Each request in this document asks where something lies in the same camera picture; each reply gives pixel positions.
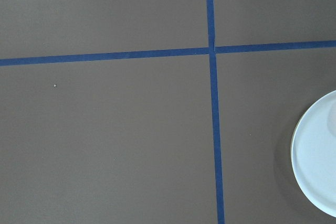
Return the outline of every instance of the blue tape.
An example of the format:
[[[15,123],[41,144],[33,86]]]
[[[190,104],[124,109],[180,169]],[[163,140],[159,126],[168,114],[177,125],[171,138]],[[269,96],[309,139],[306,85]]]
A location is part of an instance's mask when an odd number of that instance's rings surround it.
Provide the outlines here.
[[[336,47],[336,40],[216,47],[217,54]]]
[[[134,52],[112,52],[106,54],[63,55],[63,56],[0,59],[0,66],[74,62],[74,61],[153,58],[153,57],[166,57],[166,56],[206,55],[206,54],[208,54],[207,47],[134,51]]]
[[[224,224],[225,218],[224,218],[224,196],[223,196],[223,176],[222,176],[222,152],[220,149],[221,133],[219,129],[217,61],[215,53],[214,0],[206,0],[206,6],[207,6],[207,22],[208,22],[212,126],[213,126],[214,156],[215,156],[217,220],[218,224]]]

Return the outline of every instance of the floor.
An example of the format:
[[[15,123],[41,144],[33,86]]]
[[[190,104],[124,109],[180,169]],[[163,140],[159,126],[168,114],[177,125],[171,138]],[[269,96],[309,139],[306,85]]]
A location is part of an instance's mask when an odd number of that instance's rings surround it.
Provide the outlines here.
[[[290,163],[333,0],[1,0],[3,223],[334,223]]]

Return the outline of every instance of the plate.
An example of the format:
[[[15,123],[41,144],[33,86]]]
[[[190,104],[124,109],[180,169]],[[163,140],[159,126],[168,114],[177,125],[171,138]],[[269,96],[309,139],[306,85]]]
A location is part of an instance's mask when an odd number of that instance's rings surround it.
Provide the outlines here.
[[[299,120],[291,161],[305,196],[336,217],[336,91],[315,102]]]

